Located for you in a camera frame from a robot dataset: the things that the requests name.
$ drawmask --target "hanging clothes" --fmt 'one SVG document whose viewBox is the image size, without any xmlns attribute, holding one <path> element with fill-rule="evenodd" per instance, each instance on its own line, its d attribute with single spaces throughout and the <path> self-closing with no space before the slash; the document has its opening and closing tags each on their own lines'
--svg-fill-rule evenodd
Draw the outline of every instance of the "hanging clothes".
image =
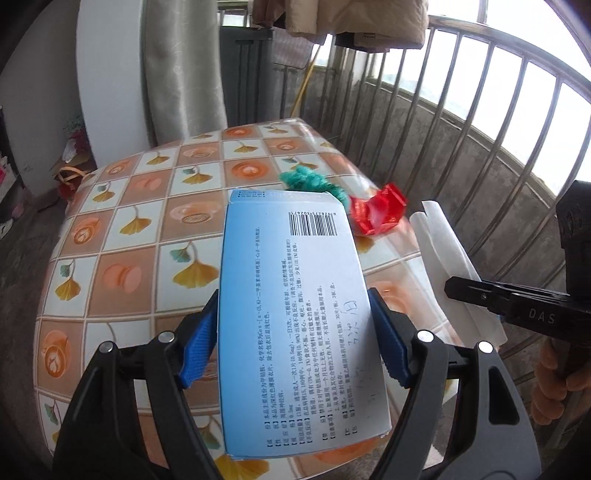
<svg viewBox="0 0 591 480">
<path fill-rule="evenodd" d="M 285 28 L 293 36 L 321 43 L 326 34 L 337 34 L 342 46 L 387 51 L 422 48 L 427 4 L 427 0 L 255 0 L 252 18 L 268 27 L 285 12 Z M 345 35 L 339 39 L 338 34 Z"/>
</svg>

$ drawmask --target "blue and white medicine box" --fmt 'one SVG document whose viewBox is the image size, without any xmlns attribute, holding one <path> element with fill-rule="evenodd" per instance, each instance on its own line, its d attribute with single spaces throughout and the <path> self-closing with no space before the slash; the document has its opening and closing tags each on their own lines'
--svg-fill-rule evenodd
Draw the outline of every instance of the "blue and white medicine box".
<svg viewBox="0 0 591 480">
<path fill-rule="evenodd" d="M 218 335 L 234 458 L 302 455 L 390 431 L 363 274 L 332 195 L 232 192 Z"/>
</svg>

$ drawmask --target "white wall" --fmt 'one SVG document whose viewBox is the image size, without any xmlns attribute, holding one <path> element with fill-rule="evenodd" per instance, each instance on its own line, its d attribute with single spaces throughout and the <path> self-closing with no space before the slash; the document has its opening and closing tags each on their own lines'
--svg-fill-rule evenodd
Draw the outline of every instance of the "white wall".
<svg viewBox="0 0 591 480">
<path fill-rule="evenodd" d="M 0 104 L 25 185 L 39 196 L 57 186 L 49 169 L 81 113 L 76 79 L 80 0 L 53 0 L 35 19 L 0 74 Z"/>
<path fill-rule="evenodd" d="M 150 148 L 142 85 L 143 16 L 144 0 L 80 4 L 78 84 L 99 167 Z"/>
</svg>

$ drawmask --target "floor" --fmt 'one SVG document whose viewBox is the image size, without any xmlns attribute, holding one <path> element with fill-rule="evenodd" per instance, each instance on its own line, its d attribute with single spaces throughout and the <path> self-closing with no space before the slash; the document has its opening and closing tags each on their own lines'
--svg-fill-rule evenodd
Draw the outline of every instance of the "floor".
<svg viewBox="0 0 591 480">
<path fill-rule="evenodd" d="M 65 203 L 40 212 L 33 208 L 14 223 L 0 242 L 0 405 L 30 451 L 46 465 L 45 446 L 33 392 L 33 336 L 45 268 Z"/>
</svg>

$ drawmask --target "table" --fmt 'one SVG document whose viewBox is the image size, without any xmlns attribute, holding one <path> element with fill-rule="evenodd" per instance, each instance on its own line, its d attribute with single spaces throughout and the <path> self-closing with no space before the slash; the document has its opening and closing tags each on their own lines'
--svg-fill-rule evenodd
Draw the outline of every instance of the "table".
<svg viewBox="0 0 591 480">
<path fill-rule="evenodd" d="M 219 286 L 225 206 L 231 191 L 283 189 L 278 175 L 298 164 L 354 196 L 376 186 L 299 119 L 209 132 L 133 155 L 88 175 L 69 204 L 51 255 L 35 325 L 34 384 L 39 420 L 53 451 L 69 401 L 98 345 L 147 343 L 200 310 Z M 387 235 L 355 236 L 368 287 L 419 328 L 457 341 L 431 291 L 417 241 L 403 219 Z M 172 252 L 188 252 L 179 263 Z M 195 276 L 203 276 L 194 281 Z M 405 391 L 387 377 L 392 422 Z M 165 465 L 144 381 L 139 419 L 150 458 Z M 455 393 L 450 383 L 446 397 Z M 223 450 L 217 355 L 186 398 L 218 468 L 228 480 L 318 475 L 370 452 L 375 438 L 314 455 L 234 461 Z"/>
</svg>

